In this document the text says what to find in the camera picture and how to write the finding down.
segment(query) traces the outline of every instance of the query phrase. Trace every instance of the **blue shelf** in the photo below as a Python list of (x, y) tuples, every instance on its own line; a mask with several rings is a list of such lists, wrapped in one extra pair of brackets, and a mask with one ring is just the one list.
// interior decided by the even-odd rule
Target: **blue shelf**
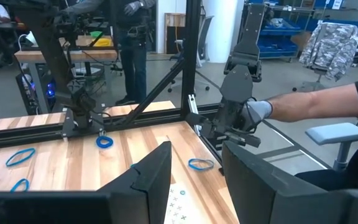
[(298, 46), (289, 38), (260, 37), (258, 40), (260, 58), (294, 57)]
[(268, 24), (262, 31), (260, 31), (259, 35), (295, 35), (301, 31), (301, 27), (299, 27), (295, 23), (283, 20), (282, 27), (274, 27)]

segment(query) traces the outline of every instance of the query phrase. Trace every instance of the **blue light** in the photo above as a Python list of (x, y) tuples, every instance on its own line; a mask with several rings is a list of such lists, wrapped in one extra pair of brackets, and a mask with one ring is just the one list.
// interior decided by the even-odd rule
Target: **blue light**
[(53, 97), (53, 96), (55, 96), (55, 92), (54, 92), (53, 90), (48, 90), (48, 91), (47, 91), (47, 95), (48, 95), (49, 97)]

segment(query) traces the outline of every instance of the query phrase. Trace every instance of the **hand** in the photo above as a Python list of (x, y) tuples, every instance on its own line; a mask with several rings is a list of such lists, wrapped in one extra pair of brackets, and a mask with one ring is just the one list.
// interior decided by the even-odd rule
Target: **hand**
[(273, 107), (268, 101), (248, 101), (247, 104), (248, 108), (244, 106), (241, 115), (246, 119), (246, 126), (250, 129), (272, 114)]
[(135, 14), (140, 9), (141, 5), (139, 1), (134, 1), (125, 6), (124, 12), (125, 15), (131, 16)]

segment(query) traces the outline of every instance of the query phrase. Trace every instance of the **workbench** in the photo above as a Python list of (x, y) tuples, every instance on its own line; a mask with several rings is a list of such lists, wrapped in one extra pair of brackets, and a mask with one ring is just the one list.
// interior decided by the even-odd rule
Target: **workbench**
[[(63, 45), (65, 43), (64, 39), (59, 40)], [(90, 36), (78, 36), (76, 41), (77, 46), (88, 46), (92, 43), (93, 38)], [(46, 85), (42, 85), (45, 82), (42, 82), (43, 77), (40, 76), (37, 69), (38, 63), (45, 63), (44, 56), (39, 50), (35, 51), (18, 51), (15, 53), (15, 56), (19, 63), (28, 63), (29, 70), (32, 76), (32, 80), (35, 84), (35, 92), (37, 93), (39, 101), (40, 114), (50, 113), (50, 108), (48, 105), (46, 94)], [(84, 50), (84, 51), (72, 51), (70, 52), (71, 62), (72, 63), (83, 63), (83, 62), (105, 62), (111, 63), (117, 59), (117, 52), (115, 50)], [(104, 70), (110, 70), (110, 66), (103, 65)], [(106, 85), (108, 89), (109, 96), (112, 95), (112, 77), (109, 74), (105, 74)]]
[[(127, 114), (136, 105), (116, 106), (105, 112)], [(145, 111), (174, 108), (170, 101), (151, 103)], [(64, 113), (0, 119), (1, 129), (61, 123)], [(29, 190), (97, 190), (145, 157), (164, 141), (172, 142), (171, 183), (183, 184), (204, 223), (238, 223), (221, 167), (201, 139), (184, 121), (107, 133), (112, 147), (100, 149), (96, 135), (85, 138), (40, 142), (0, 149), (0, 191), (7, 191), (22, 178)], [(18, 150), (34, 147), (28, 161), (13, 167), (5, 162)], [(188, 167), (191, 158), (210, 159), (215, 166), (207, 171)]]

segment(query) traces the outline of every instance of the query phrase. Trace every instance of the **box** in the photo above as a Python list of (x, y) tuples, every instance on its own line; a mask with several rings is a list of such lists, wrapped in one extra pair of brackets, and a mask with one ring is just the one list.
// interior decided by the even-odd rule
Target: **box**
[(306, 46), (306, 44), (308, 43), (310, 37), (311, 37), (311, 32), (304, 31), (300, 34), (293, 35), (291, 37), (291, 41), (294, 42), (298, 46), (300, 51), (302, 51), (304, 49), (304, 47)]

